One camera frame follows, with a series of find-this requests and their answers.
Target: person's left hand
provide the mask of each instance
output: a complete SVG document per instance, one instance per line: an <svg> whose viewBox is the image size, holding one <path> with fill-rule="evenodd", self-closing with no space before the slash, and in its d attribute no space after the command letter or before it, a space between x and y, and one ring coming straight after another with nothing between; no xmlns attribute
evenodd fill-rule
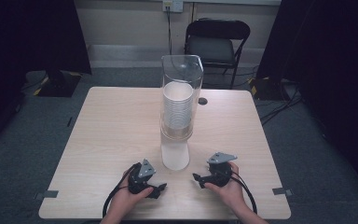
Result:
<svg viewBox="0 0 358 224"><path fill-rule="evenodd" d="M129 175L126 175L123 182L119 186L120 190L112 198L109 209L106 212L106 216L103 218L101 223L119 223L120 220L126 216L138 202L147 197L153 191L153 188L149 187L137 194L132 194L127 188L128 185Z"/></svg>

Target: gray carpet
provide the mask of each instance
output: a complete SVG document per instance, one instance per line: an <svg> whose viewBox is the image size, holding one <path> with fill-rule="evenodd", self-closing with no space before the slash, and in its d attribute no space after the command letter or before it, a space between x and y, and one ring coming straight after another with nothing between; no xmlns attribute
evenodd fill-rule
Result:
<svg viewBox="0 0 358 224"><path fill-rule="evenodd" d="M249 89L244 83L250 76L246 74L252 71L239 71L244 76L236 79L235 89ZM29 73L27 85L38 82L43 75ZM72 98L36 97L33 92L37 86L26 89L21 111L0 133L0 223L84 223L41 219L41 201L34 196L48 188L88 89L157 88L160 77L159 68L94 68L93 76L81 78ZM206 75L204 82L209 85L203 88L225 88L220 84L228 84L229 79ZM289 94L294 88L287 86ZM260 118L282 105L268 101L255 104ZM292 216L270 223L358 223L358 176L324 141L317 123L307 107L299 103L263 126L283 187L294 193L288 198Z"/></svg>

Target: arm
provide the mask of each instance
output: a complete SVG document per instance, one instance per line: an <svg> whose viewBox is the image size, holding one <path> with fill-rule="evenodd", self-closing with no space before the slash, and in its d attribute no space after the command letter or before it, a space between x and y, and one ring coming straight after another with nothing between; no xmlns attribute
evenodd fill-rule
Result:
<svg viewBox="0 0 358 224"><path fill-rule="evenodd" d="M238 174L238 166L229 161L233 173ZM254 223L267 223L263 218L254 213L246 204L243 199L242 186L235 182L234 180L229 180L228 183L222 188L217 187L211 183L205 183L205 188L210 189L220 196L220 199L225 205L227 205L235 216L244 224L254 224Z"/></svg>
<svg viewBox="0 0 358 224"><path fill-rule="evenodd" d="M129 185L128 180L129 177L126 176L120 185L122 189L120 189L112 198L109 209L106 212L106 216L101 221L101 224L120 223L121 219L126 216L138 202L147 197L153 191L153 188L147 188L138 194L132 194L127 189L127 186Z"/></svg>

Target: wall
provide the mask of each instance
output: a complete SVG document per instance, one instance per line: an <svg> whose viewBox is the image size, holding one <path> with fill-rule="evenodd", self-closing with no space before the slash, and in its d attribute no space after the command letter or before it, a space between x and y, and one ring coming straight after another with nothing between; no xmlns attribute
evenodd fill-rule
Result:
<svg viewBox="0 0 358 224"><path fill-rule="evenodd" d="M168 19L160 1L75 0L88 45L151 47L168 52ZM186 27L193 19L211 17L245 21L251 35L243 63L258 63L267 45L279 6L184 2L182 13L171 13L172 53L183 53Z"/></svg>

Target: light wooden table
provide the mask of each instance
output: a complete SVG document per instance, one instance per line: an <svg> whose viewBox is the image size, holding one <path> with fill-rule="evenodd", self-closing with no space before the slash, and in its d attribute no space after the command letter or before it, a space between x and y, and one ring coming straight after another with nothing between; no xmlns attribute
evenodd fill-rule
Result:
<svg viewBox="0 0 358 224"><path fill-rule="evenodd" d="M206 161L221 151L237 155L240 175L265 219L287 219L291 211L269 145L248 91L201 90L188 140L190 163L167 169L160 151L160 89L94 87L83 104L39 216L47 219L102 218L103 203L123 172L147 158L157 170L151 185L168 183L161 196L142 200L126 219L236 219L219 198L201 189L192 173L209 175Z"/></svg>

